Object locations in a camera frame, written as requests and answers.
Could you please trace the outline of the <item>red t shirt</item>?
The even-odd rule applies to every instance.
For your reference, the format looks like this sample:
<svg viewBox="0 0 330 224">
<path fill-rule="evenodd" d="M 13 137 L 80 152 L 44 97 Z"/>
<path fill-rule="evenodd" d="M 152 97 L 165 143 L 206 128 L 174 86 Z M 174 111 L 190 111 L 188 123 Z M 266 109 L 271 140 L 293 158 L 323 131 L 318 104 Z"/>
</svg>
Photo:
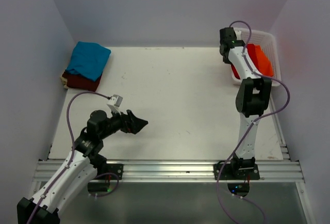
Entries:
<svg viewBox="0 0 330 224">
<path fill-rule="evenodd" d="M 240 76 L 239 76 L 239 74 L 238 74 L 238 72 L 237 72 L 237 70 L 236 70 L 236 68 L 235 68 L 234 65 L 231 65 L 231 69 L 232 69 L 232 73 L 233 73 L 234 77 L 236 79 L 240 79 Z"/>
</svg>

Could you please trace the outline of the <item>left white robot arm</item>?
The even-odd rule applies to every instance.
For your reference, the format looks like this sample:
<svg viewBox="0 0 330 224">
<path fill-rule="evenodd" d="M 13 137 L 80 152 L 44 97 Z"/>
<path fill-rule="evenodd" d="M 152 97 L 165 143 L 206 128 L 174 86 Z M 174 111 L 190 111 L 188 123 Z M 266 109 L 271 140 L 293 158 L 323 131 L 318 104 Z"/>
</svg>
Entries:
<svg viewBox="0 0 330 224">
<path fill-rule="evenodd" d="M 51 179 L 31 198 L 19 201 L 18 222 L 60 223 L 64 209 L 91 180 L 109 177 L 118 181 L 118 175 L 107 172 L 107 160 L 99 154 L 103 140 L 117 131 L 137 134 L 147 125 L 148 121 L 137 118 L 131 110 L 111 118 L 103 110 L 92 112 L 72 151 Z"/>
</svg>

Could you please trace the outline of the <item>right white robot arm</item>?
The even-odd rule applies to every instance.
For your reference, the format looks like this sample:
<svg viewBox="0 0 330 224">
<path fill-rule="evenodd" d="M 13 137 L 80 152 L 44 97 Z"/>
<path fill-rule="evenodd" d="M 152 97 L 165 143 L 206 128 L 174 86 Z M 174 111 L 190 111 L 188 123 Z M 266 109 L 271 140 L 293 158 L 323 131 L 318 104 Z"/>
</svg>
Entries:
<svg viewBox="0 0 330 224">
<path fill-rule="evenodd" d="M 235 99 L 240 129 L 237 147 L 229 159 L 214 164 L 214 176 L 219 180 L 259 180 L 255 142 L 260 117 L 269 105 L 272 81 L 258 71 L 234 28 L 223 28 L 219 34 L 223 62 L 234 66 L 241 80 Z"/>
</svg>

